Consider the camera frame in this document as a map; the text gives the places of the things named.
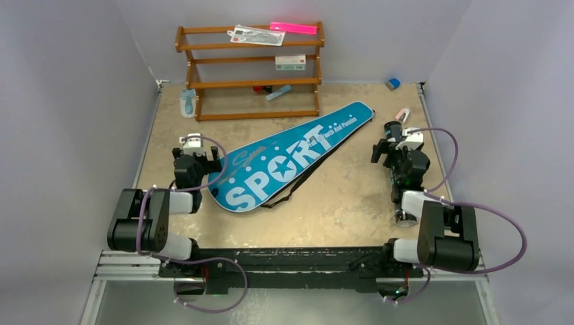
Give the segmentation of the black shuttlecock tube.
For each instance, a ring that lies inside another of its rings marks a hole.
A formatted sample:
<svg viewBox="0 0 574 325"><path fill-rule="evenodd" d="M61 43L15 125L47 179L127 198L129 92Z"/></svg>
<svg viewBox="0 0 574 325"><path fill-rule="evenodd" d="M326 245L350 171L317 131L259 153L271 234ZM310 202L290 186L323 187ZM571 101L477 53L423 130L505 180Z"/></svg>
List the black shuttlecock tube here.
<svg viewBox="0 0 574 325"><path fill-rule="evenodd" d="M408 228L418 223L418 218L405 212L401 205L403 193L406 190L421 190L419 183L409 178L403 172L403 165L407 162L404 150L397 150L398 143L403 139L402 124L398 121L391 121L384 124L384 134L390 143L387 157L383 166L390 169L391 175L391 202L395 205L395 224L400 228Z"/></svg>

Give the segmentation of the blue racket bag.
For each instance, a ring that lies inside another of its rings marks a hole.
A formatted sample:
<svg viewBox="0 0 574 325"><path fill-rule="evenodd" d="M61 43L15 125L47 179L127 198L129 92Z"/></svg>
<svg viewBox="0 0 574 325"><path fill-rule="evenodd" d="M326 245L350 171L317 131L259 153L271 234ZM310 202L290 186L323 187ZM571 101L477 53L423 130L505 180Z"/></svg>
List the blue racket bag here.
<svg viewBox="0 0 574 325"><path fill-rule="evenodd" d="M363 102L285 129L228 152L227 169L209 175L215 202L233 213L273 208L288 186L297 188L353 134L374 118Z"/></svg>

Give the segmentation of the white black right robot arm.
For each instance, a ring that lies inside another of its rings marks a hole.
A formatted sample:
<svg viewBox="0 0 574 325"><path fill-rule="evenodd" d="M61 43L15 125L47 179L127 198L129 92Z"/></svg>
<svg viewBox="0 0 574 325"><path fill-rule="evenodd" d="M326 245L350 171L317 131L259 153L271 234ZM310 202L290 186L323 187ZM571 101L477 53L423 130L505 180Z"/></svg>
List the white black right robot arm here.
<svg viewBox="0 0 574 325"><path fill-rule="evenodd" d="M382 165L391 176L391 202L397 225L419 225L418 237L410 245L418 263L472 272L479 264L476 213L471 207L446 203L426 195L422 185L430 159L421 141L380 139L373 145L371 162Z"/></svg>

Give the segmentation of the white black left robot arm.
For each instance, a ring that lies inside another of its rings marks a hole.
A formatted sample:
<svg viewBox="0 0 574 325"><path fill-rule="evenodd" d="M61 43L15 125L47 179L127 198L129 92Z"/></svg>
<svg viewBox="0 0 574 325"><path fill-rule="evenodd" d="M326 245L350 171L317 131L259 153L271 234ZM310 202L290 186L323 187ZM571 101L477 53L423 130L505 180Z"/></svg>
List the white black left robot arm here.
<svg viewBox="0 0 574 325"><path fill-rule="evenodd" d="M175 259L176 269L184 276L198 274L202 259L194 254L196 241L170 231L169 218L198 212L203 199L198 187L203 177L222 170L217 147L211 147L211 152L210 160L198 150L172 150L175 189L122 190L107 233L108 247Z"/></svg>

